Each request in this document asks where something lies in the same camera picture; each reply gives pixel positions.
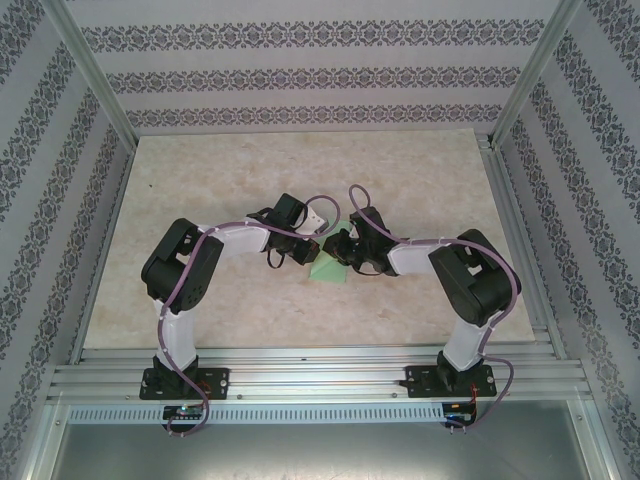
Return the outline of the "grey metal sheet panel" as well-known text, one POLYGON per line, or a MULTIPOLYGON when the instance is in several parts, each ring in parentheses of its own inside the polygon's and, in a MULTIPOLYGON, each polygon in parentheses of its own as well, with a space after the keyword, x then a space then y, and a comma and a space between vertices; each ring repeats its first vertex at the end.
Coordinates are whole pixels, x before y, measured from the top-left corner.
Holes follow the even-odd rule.
POLYGON ((640 480, 589 401, 508 402, 477 427, 436 423, 79 424, 47 408, 2 480, 640 480))

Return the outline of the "green paper sheet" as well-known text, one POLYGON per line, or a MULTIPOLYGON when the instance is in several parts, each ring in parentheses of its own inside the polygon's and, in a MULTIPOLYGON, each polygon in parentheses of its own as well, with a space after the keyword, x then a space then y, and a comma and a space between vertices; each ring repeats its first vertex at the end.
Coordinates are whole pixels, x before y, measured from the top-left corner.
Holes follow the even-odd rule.
POLYGON ((311 264, 309 279, 313 281, 322 281, 335 284, 343 284, 346 281, 347 267, 339 263, 323 250, 324 243, 329 236, 339 233, 341 229, 349 230, 350 226, 347 221, 341 220, 336 228, 319 239, 320 253, 311 264))

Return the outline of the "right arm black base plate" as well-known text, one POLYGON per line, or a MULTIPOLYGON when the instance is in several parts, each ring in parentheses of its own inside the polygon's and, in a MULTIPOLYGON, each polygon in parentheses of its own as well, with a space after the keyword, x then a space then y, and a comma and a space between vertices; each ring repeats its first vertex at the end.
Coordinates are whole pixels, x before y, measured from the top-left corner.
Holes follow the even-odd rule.
POLYGON ((410 398, 467 397, 473 389, 478 397, 497 395, 493 371, 484 364, 464 372, 436 365, 407 366, 405 375, 399 384, 410 398))

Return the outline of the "aluminium side rail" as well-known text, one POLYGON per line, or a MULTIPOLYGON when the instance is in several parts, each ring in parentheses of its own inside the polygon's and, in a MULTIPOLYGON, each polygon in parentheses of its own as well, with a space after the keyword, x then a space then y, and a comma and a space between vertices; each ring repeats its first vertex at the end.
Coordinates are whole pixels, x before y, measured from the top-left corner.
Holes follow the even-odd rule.
POLYGON ((82 303, 79 321, 74 331, 74 335, 71 339, 71 348, 68 351, 68 357, 65 361, 67 365, 77 365, 82 357, 84 342, 89 329, 89 324, 98 295, 100 282, 107 263, 109 249, 114 237, 118 216, 121 211, 132 166, 135 161, 136 152, 137 148, 134 148, 133 151, 127 155, 121 175, 119 177, 117 189, 114 193, 114 197, 112 198, 112 204, 109 209, 109 215, 107 217, 105 230, 99 244, 100 249, 98 251, 96 261, 94 263, 94 268, 88 282, 88 290, 82 303))
POLYGON ((492 146, 488 135, 475 134, 475 137, 513 267, 521 280, 522 298, 530 323, 535 332, 546 332, 555 356, 567 360, 569 356, 561 340, 504 160, 492 146))

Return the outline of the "aluminium frame post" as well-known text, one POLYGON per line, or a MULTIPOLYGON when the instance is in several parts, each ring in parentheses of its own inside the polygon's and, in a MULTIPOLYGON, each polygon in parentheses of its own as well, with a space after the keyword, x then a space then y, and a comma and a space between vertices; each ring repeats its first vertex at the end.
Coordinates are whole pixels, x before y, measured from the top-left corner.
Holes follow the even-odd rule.
POLYGON ((128 152, 134 152, 139 137, 100 67, 81 28, 65 0, 40 0, 46 15, 69 50, 88 86, 104 109, 110 123, 128 152))
POLYGON ((582 0, 559 0, 489 135, 490 145, 494 150, 504 143, 581 3, 582 0))

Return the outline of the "aluminium mounting rail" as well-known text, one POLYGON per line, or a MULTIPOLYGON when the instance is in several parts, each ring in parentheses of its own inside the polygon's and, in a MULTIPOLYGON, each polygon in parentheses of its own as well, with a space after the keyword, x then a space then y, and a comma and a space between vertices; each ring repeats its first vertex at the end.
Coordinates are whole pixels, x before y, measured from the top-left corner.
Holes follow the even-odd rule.
MULTIPOLYGON (((407 401, 405 367, 436 360, 435 345, 202 349, 204 367, 230 371, 230 403, 366 403, 407 401)), ((136 403, 149 350, 87 349, 78 363, 54 368, 50 402, 136 403)), ((590 399, 583 364, 555 352, 547 339, 489 349, 495 383, 511 401, 590 399)))

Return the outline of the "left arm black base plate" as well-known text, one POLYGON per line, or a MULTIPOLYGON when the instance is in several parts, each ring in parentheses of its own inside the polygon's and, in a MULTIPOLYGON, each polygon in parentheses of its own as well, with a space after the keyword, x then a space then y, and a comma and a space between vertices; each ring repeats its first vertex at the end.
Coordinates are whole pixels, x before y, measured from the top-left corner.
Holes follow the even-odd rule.
MULTIPOLYGON (((229 370, 198 368, 191 379, 209 400, 225 400, 229 387, 229 370)), ((139 390, 141 400, 202 400, 196 389, 174 371, 162 373, 155 368, 145 369, 139 390)))

